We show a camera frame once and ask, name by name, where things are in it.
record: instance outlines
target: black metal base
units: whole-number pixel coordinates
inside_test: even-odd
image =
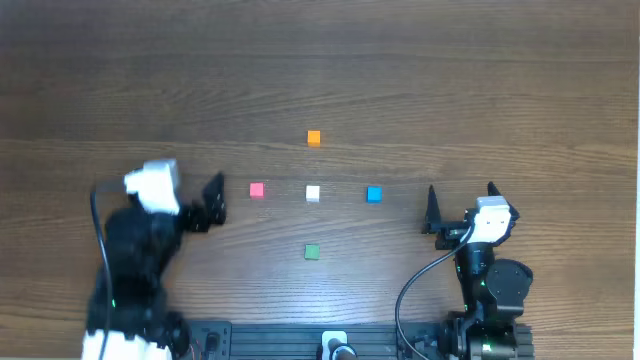
[[[418,357],[398,348],[393,325],[231,325],[226,321],[189,321],[196,343],[195,359],[203,360],[317,360],[320,339],[327,330],[342,330],[362,360],[406,360]],[[416,341],[429,359],[442,360],[435,351],[440,324],[406,323],[405,335]],[[534,360],[533,337],[518,328],[518,360]],[[188,353],[183,359],[190,359]]]

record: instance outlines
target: small block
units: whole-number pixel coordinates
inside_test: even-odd
[[[251,183],[249,184],[249,197],[252,199],[264,198],[264,183]]]
[[[318,130],[309,130],[307,135],[307,143],[311,147],[320,146],[320,131]]]
[[[320,259],[320,245],[305,245],[304,246],[304,258],[305,258],[305,260],[319,260]]]
[[[367,188],[367,202],[373,204],[382,202],[382,188],[379,186],[369,186]]]
[[[320,186],[307,185],[307,201],[309,202],[320,201]]]

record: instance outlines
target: black cable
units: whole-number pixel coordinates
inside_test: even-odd
[[[104,262],[104,276],[107,281],[107,314],[104,322],[104,337],[102,338],[102,347],[100,348],[100,356],[98,360],[102,360],[104,357],[104,351],[107,348],[107,338],[109,337],[109,329],[111,328],[111,312],[113,304],[113,283],[111,281],[111,269],[109,268],[109,261],[107,260],[107,250],[104,245],[104,236],[102,235],[102,226],[100,225],[100,216],[98,216],[98,207],[96,205],[96,189],[91,191],[91,216],[93,217],[93,226],[96,228],[96,236],[98,238],[98,245],[100,245],[100,253],[102,254],[102,261]]]
[[[413,351],[416,355],[421,357],[423,360],[429,360],[429,358],[421,354],[418,350],[416,350],[415,347],[413,347],[413,345],[411,345],[411,343],[409,343],[409,340],[407,340],[407,337],[404,335],[404,331],[402,331],[402,326],[400,326],[400,305],[402,304],[402,299],[404,298],[404,294],[406,294],[407,290],[409,290],[411,285],[413,285],[413,283],[416,282],[416,280],[418,280],[420,276],[424,275],[424,273],[426,273],[427,271],[433,269],[443,261],[452,257],[458,251],[460,251],[460,249],[462,249],[465,245],[467,245],[467,242],[469,241],[469,239],[471,238],[471,235],[473,234],[474,226],[475,224],[471,223],[471,227],[464,234],[464,237],[460,239],[460,243],[458,244],[458,246],[456,246],[453,250],[451,250],[446,255],[432,261],[429,265],[423,267],[422,269],[420,269],[420,271],[418,271],[415,275],[413,275],[413,277],[411,277],[411,279],[409,279],[409,281],[407,281],[407,283],[404,284],[404,287],[400,291],[400,294],[398,295],[398,299],[396,300],[395,318],[396,318],[396,329],[398,330],[398,334],[400,334],[402,341],[404,341],[404,343],[407,344],[407,346],[411,349],[411,351]]]

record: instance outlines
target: blue cube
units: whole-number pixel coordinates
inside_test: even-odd
[[[382,202],[382,188],[379,186],[369,186],[367,188],[367,202],[370,204]]]

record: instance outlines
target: wood grain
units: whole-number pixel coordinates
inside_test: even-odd
[[[89,188],[170,156],[185,199],[228,177],[228,224],[166,276],[188,317],[390,322],[438,255],[428,185],[456,219],[493,180],[522,213],[498,253],[535,273],[538,358],[630,358],[637,36],[631,0],[3,1],[0,356],[79,356]],[[461,306],[448,264],[402,313]]]

